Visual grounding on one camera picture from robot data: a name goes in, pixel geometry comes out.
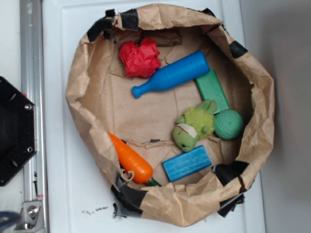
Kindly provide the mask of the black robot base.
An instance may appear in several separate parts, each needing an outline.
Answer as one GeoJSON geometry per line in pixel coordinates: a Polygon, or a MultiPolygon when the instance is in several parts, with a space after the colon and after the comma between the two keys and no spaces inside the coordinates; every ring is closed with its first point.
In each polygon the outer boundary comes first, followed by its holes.
{"type": "Polygon", "coordinates": [[[1,187],[6,186],[35,153],[35,105],[4,77],[1,77],[1,187]]]}

